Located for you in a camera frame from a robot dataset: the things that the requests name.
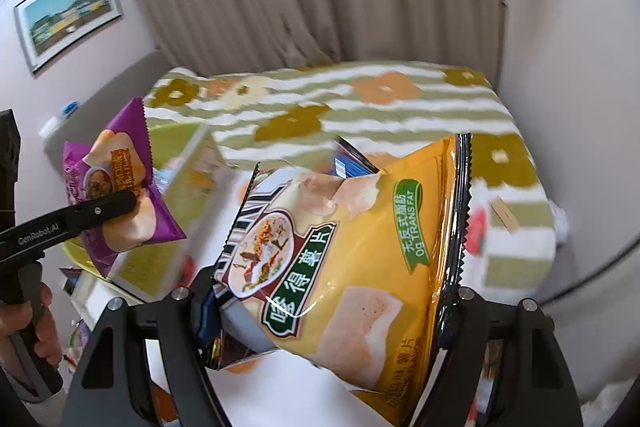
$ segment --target framed picture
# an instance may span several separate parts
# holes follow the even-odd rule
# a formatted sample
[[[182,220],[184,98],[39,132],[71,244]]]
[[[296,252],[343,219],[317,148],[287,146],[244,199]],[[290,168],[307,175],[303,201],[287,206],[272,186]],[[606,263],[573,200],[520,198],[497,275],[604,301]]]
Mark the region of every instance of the framed picture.
[[[121,15],[118,0],[24,0],[15,7],[24,54],[34,72]]]

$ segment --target black cable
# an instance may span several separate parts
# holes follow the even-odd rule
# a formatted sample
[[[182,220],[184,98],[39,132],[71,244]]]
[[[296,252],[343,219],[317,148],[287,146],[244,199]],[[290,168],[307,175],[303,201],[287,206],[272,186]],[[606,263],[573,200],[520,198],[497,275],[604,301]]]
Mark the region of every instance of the black cable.
[[[552,304],[556,301],[559,301],[560,299],[564,299],[566,296],[571,295],[575,291],[578,291],[583,286],[588,285],[591,281],[597,279],[598,277],[612,269],[615,265],[622,263],[636,250],[636,248],[638,248],[638,246],[640,246],[640,235],[638,235],[638,237],[636,237],[629,245],[627,245],[617,256],[611,259],[611,261],[602,266],[600,269],[588,275],[581,281],[578,281],[577,283],[569,286],[569,288],[566,288],[561,292],[549,297],[548,299],[545,299],[544,301],[540,302],[540,305],[547,306],[549,304]]]

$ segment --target striped tablecloth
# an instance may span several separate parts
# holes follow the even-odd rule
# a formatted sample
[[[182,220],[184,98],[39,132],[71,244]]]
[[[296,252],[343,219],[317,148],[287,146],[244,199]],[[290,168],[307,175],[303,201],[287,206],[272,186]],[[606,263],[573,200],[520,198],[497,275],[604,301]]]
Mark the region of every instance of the striped tablecloth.
[[[513,118],[477,71],[347,62],[203,78],[177,68],[149,92],[145,110],[150,128],[209,123],[226,161],[242,169],[259,161],[265,168],[288,162],[325,171],[336,135],[383,168],[441,137],[473,133],[463,283],[486,299],[516,303],[553,263],[545,191]],[[495,210],[500,200],[509,228]]]

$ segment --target brown tag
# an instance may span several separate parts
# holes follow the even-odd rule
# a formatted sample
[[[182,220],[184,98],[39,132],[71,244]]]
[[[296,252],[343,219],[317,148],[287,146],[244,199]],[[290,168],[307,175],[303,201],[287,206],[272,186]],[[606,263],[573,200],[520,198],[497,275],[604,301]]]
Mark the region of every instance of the brown tag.
[[[133,188],[133,169],[128,149],[111,151],[111,171],[113,172],[113,185],[116,190]]]
[[[509,232],[515,232],[517,229],[519,229],[520,224],[518,223],[518,220],[504,201],[498,198],[491,204],[491,207],[494,212],[498,214],[498,217],[500,217]]]

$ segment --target gray headboard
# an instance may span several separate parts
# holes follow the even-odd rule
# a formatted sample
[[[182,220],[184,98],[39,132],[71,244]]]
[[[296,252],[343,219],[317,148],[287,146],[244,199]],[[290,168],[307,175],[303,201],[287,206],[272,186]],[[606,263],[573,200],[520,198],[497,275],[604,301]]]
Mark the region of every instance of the gray headboard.
[[[160,51],[154,51],[116,76],[47,138],[44,149],[50,162],[62,173],[62,148],[65,140],[93,143],[104,126],[129,100],[148,93],[158,78],[171,67]]]

